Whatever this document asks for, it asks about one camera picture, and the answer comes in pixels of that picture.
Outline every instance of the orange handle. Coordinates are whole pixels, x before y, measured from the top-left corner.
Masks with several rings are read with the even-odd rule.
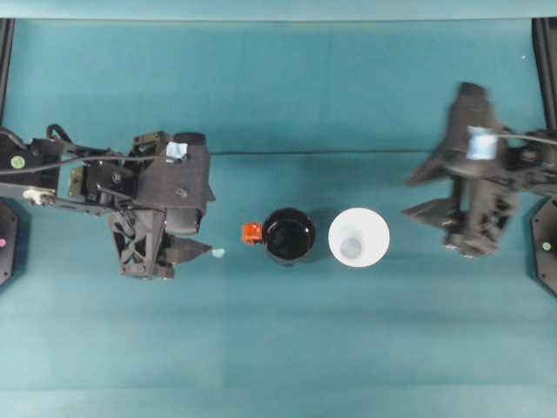
[[[263,225],[250,222],[242,225],[242,240],[248,246],[255,246],[263,242]]]

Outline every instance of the metal frame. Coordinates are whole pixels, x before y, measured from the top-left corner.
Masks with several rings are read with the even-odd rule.
[[[3,109],[10,72],[11,46],[14,38],[14,19],[0,19],[0,124],[3,118]]]

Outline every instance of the screw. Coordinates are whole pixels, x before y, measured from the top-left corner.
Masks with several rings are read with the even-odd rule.
[[[182,189],[182,188],[176,189],[176,194],[177,194],[180,198],[187,198],[187,196],[188,196],[188,192],[187,192],[185,189]]]

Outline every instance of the black base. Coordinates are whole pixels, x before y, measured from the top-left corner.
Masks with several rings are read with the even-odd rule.
[[[531,224],[538,279],[557,294],[557,199],[548,200]]]
[[[18,225],[16,214],[0,201],[0,286],[13,274]]]

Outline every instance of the wire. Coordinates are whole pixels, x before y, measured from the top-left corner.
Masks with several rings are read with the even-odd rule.
[[[91,156],[91,157],[75,157],[65,159],[64,161],[58,161],[56,163],[38,165],[37,167],[20,168],[19,170],[0,170],[0,176],[11,176],[14,174],[29,174],[32,172],[44,172],[46,170],[52,170],[53,168],[61,167],[62,165],[68,165],[72,163],[84,162],[84,161],[152,161],[153,159],[164,159],[179,161],[180,158],[168,157],[166,155],[152,155],[149,157],[122,157],[118,155],[106,155],[106,156]]]
[[[46,127],[46,138],[73,144],[70,135],[68,135],[65,129],[59,124],[52,124]]]
[[[6,137],[8,137],[11,142],[13,142],[18,148],[21,148],[22,150],[27,149],[27,145],[24,143],[24,141],[20,137],[18,137],[15,132],[10,131],[8,128],[0,126],[0,135],[5,135]]]
[[[532,135],[519,135],[513,133],[501,133],[497,135],[499,138],[507,139],[524,139],[525,141],[540,142],[542,144],[557,145],[557,139],[540,138]]]

